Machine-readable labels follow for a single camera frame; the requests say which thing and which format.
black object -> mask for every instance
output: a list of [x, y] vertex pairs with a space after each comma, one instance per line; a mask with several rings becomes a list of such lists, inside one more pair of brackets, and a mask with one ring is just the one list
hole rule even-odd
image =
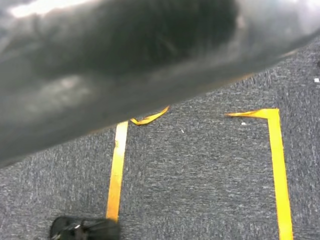
[[320, 35], [315, 0], [0, 1], [0, 168], [211, 91]]
[[49, 240], [120, 240], [121, 228], [112, 219], [59, 216], [50, 228]]

yellow tape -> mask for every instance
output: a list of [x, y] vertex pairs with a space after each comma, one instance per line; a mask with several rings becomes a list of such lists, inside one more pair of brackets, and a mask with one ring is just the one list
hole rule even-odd
[[116, 126], [115, 146], [113, 151], [109, 195], [106, 204], [106, 217], [108, 219], [118, 221], [128, 128], [128, 121], [121, 122]]
[[151, 115], [151, 116], [147, 116], [147, 117], [145, 117], [145, 118], [143, 118], [142, 120], [140, 120], [140, 121], [138, 121], [138, 120], [137, 120], [135, 118], [131, 118], [131, 121], [133, 122], [134, 124], [138, 125], [138, 126], [139, 125], [149, 124], [149, 123], [151, 123], [152, 121], [155, 121], [157, 118], [159, 118], [159, 117], [165, 114], [166, 112], [168, 112], [168, 109], [169, 109], [169, 106], [163, 109], [162, 111], [161, 111], [159, 113], [156, 113], [156, 114]]
[[287, 183], [279, 110], [278, 108], [266, 108], [242, 113], [228, 113], [226, 115], [268, 120], [279, 239], [293, 240], [291, 211]]

gray fabric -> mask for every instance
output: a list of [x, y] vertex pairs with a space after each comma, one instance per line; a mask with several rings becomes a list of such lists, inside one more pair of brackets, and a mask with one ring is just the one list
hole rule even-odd
[[[320, 41], [252, 79], [129, 125], [125, 240], [278, 237], [268, 125], [224, 113], [279, 107], [296, 239], [320, 239]], [[46, 239], [61, 214], [103, 217], [115, 129], [0, 170], [0, 236]]]

